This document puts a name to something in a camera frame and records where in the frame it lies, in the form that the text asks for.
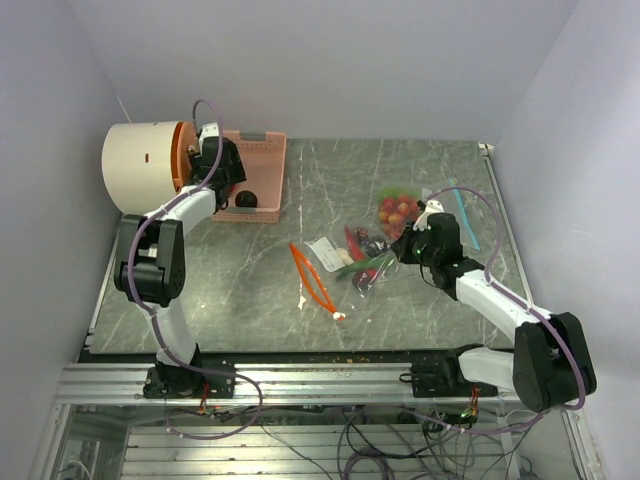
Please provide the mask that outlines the pink perforated plastic basket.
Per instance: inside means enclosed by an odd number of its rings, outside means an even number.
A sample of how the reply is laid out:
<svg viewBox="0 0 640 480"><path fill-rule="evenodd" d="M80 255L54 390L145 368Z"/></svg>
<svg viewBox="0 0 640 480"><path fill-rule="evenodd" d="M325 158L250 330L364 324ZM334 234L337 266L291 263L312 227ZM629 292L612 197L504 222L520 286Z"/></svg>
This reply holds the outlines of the pink perforated plastic basket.
<svg viewBox="0 0 640 480"><path fill-rule="evenodd" d="M236 145L247 180L234 188L227 208L219 210L211 219L227 223L278 223L284 184L286 134L225 130L224 136ZM235 205L235 197L241 191L250 191L256 195L255 208Z"/></svg>

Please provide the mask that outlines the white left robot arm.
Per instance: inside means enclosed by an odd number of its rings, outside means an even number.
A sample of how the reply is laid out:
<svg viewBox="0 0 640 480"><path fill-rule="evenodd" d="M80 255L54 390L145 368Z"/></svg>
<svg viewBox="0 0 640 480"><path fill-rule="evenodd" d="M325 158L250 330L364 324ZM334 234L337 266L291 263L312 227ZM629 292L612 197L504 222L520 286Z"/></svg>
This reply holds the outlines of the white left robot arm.
<svg viewBox="0 0 640 480"><path fill-rule="evenodd" d="M204 125L191 172L178 195L120 223L114 284L147 318L156 344L154 371L163 394L192 397L203 387L199 346L189 332L180 295L186 281L185 235L228 207L246 174L235 144L216 123Z"/></svg>

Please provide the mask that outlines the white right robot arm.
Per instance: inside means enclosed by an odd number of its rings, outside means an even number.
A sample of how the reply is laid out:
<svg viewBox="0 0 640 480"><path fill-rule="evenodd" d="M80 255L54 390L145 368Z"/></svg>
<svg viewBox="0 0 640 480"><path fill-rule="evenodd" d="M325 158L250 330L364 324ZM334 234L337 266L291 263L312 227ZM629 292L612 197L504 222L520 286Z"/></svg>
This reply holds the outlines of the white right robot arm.
<svg viewBox="0 0 640 480"><path fill-rule="evenodd" d="M580 320L531 305L495 280L487 266L468 257L460 227L449 213L424 213L391 246L403 264L429 272L433 285L497 327L511 351L468 345L451 352L440 373L450 394L475 383L517 394L529 410L578 409L597 389L597 379Z"/></svg>

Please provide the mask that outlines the aluminium frame rail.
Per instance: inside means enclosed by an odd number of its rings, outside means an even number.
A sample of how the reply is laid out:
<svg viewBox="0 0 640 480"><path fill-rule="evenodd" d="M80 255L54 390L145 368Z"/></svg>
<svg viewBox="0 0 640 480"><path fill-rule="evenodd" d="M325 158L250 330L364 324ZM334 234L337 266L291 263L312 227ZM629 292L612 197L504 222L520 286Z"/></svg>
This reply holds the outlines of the aluminium frame rail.
<svg viewBox="0 0 640 480"><path fill-rule="evenodd" d="M54 400L75 405L196 406L192 398L146 399L143 387L149 364L70 364L63 369ZM353 364L239 364L234 384L225 382L207 395L212 406L255 405L420 405L453 403L466 405L469 387L451 396L419 398L403 382L408 363Z"/></svg>

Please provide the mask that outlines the blue zip bag with strawberries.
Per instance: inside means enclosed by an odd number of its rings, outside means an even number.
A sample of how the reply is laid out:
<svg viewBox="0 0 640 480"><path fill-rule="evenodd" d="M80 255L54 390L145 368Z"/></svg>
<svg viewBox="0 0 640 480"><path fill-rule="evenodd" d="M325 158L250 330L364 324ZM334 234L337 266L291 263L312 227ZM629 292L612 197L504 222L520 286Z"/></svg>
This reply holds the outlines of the blue zip bag with strawberries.
<svg viewBox="0 0 640 480"><path fill-rule="evenodd" d="M477 251L480 243L472 229L470 218L466 212L462 194L458 190L449 190L430 200L434 192L456 185L453 178L439 183L426 184L392 184L384 186L377 194L377 214L380 228L384 236L395 241L407 223L413 223L423 213L451 213L461 229L462 244Z"/></svg>

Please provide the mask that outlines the green fake chili pepper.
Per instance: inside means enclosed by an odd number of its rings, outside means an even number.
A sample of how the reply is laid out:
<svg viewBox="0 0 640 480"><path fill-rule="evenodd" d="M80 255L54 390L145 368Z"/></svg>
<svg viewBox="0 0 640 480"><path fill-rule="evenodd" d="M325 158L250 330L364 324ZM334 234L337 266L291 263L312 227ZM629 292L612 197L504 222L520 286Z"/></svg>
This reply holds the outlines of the green fake chili pepper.
<svg viewBox="0 0 640 480"><path fill-rule="evenodd" d="M374 270L378 272L380 270L385 270L394 261L395 261L395 258L393 256L388 256L388 255L378 256L374 258L367 258L365 260L357 261L339 269L337 271L336 279L342 280L348 275L358 271Z"/></svg>

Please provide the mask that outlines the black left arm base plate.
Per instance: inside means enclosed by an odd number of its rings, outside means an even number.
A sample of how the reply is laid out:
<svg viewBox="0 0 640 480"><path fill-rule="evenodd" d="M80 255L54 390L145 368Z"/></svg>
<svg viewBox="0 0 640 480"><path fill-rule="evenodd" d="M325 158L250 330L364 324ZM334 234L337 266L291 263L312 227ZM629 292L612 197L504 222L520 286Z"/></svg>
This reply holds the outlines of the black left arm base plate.
<svg viewBox="0 0 640 480"><path fill-rule="evenodd" d="M179 366L156 363L147 372L142 395L145 399L229 399L235 388L235 369L216 365L216 374L202 374Z"/></svg>

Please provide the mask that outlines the orange zip bag with vegetables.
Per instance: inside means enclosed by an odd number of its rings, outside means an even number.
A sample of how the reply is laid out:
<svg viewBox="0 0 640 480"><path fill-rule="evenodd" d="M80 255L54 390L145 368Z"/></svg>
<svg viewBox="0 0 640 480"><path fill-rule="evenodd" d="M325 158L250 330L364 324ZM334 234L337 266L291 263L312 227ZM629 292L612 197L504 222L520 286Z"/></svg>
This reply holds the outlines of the orange zip bag with vegetables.
<svg viewBox="0 0 640 480"><path fill-rule="evenodd" d="M336 241L322 236L289 250L303 293L336 322L361 310L397 267L386 238L364 227L346 225Z"/></svg>

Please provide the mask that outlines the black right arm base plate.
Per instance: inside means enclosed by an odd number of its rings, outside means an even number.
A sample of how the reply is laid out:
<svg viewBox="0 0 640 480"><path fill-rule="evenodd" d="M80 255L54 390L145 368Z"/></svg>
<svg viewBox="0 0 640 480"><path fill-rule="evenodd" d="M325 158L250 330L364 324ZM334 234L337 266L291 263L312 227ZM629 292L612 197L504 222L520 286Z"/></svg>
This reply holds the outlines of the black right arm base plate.
<svg viewBox="0 0 640 480"><path fill-rule="evenodd" d="M452 367L412 365L399 375L399 381L411 386L414 398L496 397L498 388L465 380Z"/></svg>

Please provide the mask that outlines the round white drawer organizer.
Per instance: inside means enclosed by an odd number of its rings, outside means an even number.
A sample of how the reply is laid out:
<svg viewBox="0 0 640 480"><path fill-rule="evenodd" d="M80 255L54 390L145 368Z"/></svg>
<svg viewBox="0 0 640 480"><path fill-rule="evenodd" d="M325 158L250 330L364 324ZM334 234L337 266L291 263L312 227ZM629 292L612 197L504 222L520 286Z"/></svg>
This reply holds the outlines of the round white drawer organizer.
<svg viewBox="0 0 640 480"><path fill-rule="evenodd" d="M145 214L175 197L190 177L189 155L198 151L192 123L113 125L101 168L108 194L124 214Z"/></svg>

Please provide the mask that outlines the red fake chili pepper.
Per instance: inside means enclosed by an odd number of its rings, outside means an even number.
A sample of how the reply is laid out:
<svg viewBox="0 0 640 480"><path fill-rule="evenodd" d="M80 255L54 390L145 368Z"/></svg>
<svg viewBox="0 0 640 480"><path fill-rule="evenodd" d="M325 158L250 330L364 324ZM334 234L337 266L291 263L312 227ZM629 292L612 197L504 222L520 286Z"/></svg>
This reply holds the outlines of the red fake chili pepper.
<svg viewBox="0 0 640 480"><path fill-rule="evenodd" d="M363 261L367 259L365 253L361 250L360 245L358 243L358 239L354 231L348 226L344 226L344 233L346 238L346 243L348 247L348 252L351 258L354 261Z"/></svg>

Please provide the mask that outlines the dark purple fake plum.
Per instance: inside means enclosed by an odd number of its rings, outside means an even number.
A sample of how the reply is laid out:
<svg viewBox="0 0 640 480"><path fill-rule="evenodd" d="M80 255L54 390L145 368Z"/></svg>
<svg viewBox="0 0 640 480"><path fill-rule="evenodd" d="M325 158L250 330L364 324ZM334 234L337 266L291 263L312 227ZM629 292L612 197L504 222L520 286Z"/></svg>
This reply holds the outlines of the dark purple fake plum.
<svg viewBox="0 0 640 480"><path fill-rule="evenodd" d="M258 197L249 190L242 190L235 196L235 206L238 208L257 208Z"/></svg>

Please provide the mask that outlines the white fake mushroom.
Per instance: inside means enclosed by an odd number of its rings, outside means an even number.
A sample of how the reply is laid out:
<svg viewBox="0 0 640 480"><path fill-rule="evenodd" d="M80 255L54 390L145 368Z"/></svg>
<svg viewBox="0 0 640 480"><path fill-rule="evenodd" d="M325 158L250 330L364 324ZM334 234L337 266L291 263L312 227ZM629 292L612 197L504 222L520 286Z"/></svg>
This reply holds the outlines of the white fake mushroom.
<svg viewBox="0 0 640 480"><path fill-rule="evenodd" d="M351 255L347 250L343 248L337 248L336 252L345 266L348 266L354 263L353 258L351 257Z"/></svg>

